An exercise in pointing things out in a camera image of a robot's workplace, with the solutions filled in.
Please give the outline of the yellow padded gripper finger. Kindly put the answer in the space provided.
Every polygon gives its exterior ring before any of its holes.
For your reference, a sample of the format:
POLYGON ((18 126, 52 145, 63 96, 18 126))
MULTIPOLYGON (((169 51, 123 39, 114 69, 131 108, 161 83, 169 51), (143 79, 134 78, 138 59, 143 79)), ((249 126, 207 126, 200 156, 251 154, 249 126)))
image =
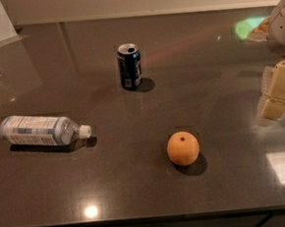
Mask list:
POLYGON ((259 123, 275 122, 285 115, 285 59, 275 67, 266 66, 262 74, 261 97, 256 119, 259 123))

